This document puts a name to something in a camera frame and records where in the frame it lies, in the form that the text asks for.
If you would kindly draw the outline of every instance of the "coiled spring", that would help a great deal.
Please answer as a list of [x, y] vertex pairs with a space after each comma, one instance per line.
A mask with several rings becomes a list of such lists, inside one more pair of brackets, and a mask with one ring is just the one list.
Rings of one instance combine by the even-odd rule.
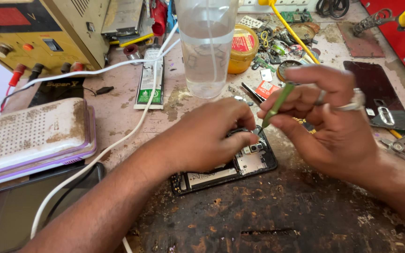
[[366, 19], [360, 21], [357, 25], [355, 25], [353, 28], [354, 35], [357, 36], [365, 30], [384, 24], [384, 19], [391, 18], [391, 16], [391, 9], [381, 9], [380, 11], [367, 17]]

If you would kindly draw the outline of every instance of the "green label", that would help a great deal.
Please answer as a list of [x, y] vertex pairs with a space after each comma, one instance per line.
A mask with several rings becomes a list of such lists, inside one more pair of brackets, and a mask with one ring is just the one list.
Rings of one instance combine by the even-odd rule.
[[[151, 95], [151, 92], [153, 89], [142, 89], [139, 94], [139, 99], [138, 102], [145, 102], [147, 103], [149, 101], [149, 96]], [[156, 89], [154, 93], [154, 98], [153, 98], [153, 103], [160, 103], [160, 89]]]

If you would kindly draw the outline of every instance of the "hand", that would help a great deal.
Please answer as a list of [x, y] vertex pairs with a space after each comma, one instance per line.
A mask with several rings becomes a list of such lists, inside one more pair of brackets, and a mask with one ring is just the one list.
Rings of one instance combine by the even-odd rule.
[[226, 138], [237, 126], [256, 129], [254, 115], [246, 103], [226, 98], [189, 112], [145, 147], [165, 159], [159, 163], [171, 165], [170, 173], [210, 171], [230, 161], [241, 148], [257, 143], [258, 136], [251, 132]]
[[[296, 86], [270, 123], [282, 130], [307, 164], [329, 176], [359, 184], [369, 176], [368, 169], [375, 164], [378, 148], [363, 111], [337, 111], [334, 107], [349, 103], [354, 95], [354, 75], [322, 65], [292, 67], [286, 77], [301, 84]], [[321, 89], [326, 91], [322, 106], [314, 106]], [[261, 104], [259, 118], [279, 96], [276, 91]], [[312, 124], [310, 134], [296, 118], [305, 118]]]

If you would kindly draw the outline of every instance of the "knob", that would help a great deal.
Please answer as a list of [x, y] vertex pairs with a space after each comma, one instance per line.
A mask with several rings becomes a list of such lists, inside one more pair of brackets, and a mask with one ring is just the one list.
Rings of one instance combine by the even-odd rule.
[[6, 58], [7, 54], [12, 51], [12, 47], [4, 43], [0, 43], [0, 57]]
[[24, 45], [23, 45], [23, 48], [24, 48], [26, 51], [31, 51], [32, 49], [34, 49], [34, 47], [33, 47], [31, 44], [28, 44], [28, 43], [24, 44]]

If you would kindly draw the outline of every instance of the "phone screen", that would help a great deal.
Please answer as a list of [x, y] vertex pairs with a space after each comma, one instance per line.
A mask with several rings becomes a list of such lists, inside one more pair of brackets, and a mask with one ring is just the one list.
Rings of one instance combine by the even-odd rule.
[[[0, 192], [0, 253], [19, 250], [30, 240], [32, 222], [43, 199], [57, 185], [82, 168], [77, 167], [59, 175], [50, 175], [45, 179]], [[53, 220], [95, 186], [103, 175], [104, 167], [102, 164], [96, 164], [89, 172], [60, 189], [43, 211], [39, 230], [44, 227], [48, 216], [49, 220]]]

